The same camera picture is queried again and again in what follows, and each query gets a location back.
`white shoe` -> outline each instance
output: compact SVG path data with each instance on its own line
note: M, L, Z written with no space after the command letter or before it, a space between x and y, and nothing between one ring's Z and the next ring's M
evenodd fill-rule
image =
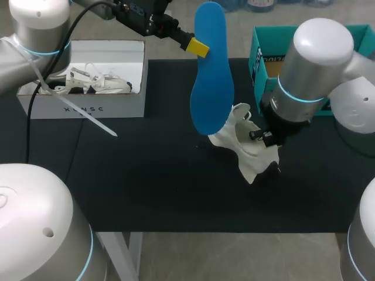
M88 65L92 65L96 74L86 72ZM83 93L88 94L117 94L128 93L132 90L132 84L130 82L121 79L118 75L113 73L102 74L92 63L87 63L85 65L85 71L72 67L66 75L51 77L49 80L58 81L62 79L65 80L64 86L58 85L53 89L58 94L68 94L73 88L81 88ZM45 94L46 91L41 89L40 93Z
M236 152L238 167L251 184L257 174L264 172L272 162L279 163L279 154L277 145L266 148L262 140L251 140L249 132L257 131L259 127L249 120L249 110L248 104L235 105L224 127L218 133L209 135L209 139L215 146Z

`blue led ring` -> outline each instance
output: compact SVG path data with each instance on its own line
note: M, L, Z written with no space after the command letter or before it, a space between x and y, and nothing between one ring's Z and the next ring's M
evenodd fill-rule
M363 276L363 274L361 273L361 271L359 271L359 268L357 267L356 263L354 262L354 259L352 257L352 253L350 251L350 246L349 246L350 227L349 227L349 230L347 231L347 251L349 253L350 260L352 261L352 264L353 264L354 268L356 269L357 273L359 274L359 276L362 277L363 281L367 281L367 279Z
M70 41L68 42L68 44L66 44L64 50L66 50L66 48L68 48L70 45ZM20 45L25 51L27 51L28 53L30 54L34 54L35 56L52 56L54 54L58 54L59 51L56 51L56 52L52 52L52 53L38 53L38 52L34 52L34 51L31 51L25 47L23 47L22 45Z
M93 230L91 229L91 225L90 224L88 226L90 227L90 233L91 233L91 248L90 248L90 253L88 255L86 264L84 265L84 268L82 269L82 272L81 272L80 276L78 276L78 278L76 279L76 281L80 281L81 280L82 276L86 272L88 264L90 263L91 256L93 254L93 248L94 248Z
M285 90L285 89L283 88L283 86L282 86L281 83L280 83L280 78L279 78L279 76L277 77L277 80L279 81L280 89L284 92L285 95L287 95L288 97L290 97L292 100L299 101L299 102L305 102L305 103L307 103L307 104L312 104L313 102L318 102L318 101L322 101L322 100L324 100L324 98L319 98L319 99L317 99L317 100L308 101L308 100L302 100L302 99L300 99L300 98L293 97L290 93L288 93L287 90Z

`blue insole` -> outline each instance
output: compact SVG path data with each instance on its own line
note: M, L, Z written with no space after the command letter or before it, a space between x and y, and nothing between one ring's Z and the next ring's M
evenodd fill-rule
M197 131L202 135L212 135L227 121L234 98L225 14L218 3L206 2L198 8L195 37L210 50L206 58L198 57L198 74L190 97L190 113Z

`shoe box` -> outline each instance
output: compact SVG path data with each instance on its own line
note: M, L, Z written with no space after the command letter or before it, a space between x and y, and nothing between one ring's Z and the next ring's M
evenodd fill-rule
M346 27L354 38L355 51L369 56L375 44L375 34L371 27L369 25L347 25ZM274 89L297 28L298 26L254 27L248 66L259 113L262 96L265 92ZM329 100L316 115L332 115Z
M66 99L94 118L144 116L148 72L144 41L73 40L71 42L71 62L66 72L69 73L72 67L84 71L86 63L92 63L103 74L110 72L129 81L132 85L131 93L70 93L63 95ZM28 111L31 95L35 88L35 83L29 83L18 91L17 96L25 112ZM52 95L38 94L34 101L31 118L70 119L84 117Z

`black tablecloth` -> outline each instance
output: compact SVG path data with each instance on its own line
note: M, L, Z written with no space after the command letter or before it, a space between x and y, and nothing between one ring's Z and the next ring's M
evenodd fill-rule
M66 180L82 124L80 119L33 120L30 164ZM0 163L24 163L25 145L26 113L11 91L0 97Z
M230 66L235 102L250 103L253 121L261 124L247 59L232 59ZM118 138L83 121L67 185L93 228L347 231L375 176L375 160L349 149L332 117L314 118L279 150L281 175L251 186L236 154L215 148L193 127L189 98L196 72L194 60L150 61L145 118L102 120ZM357 140L350 139L353 145Z

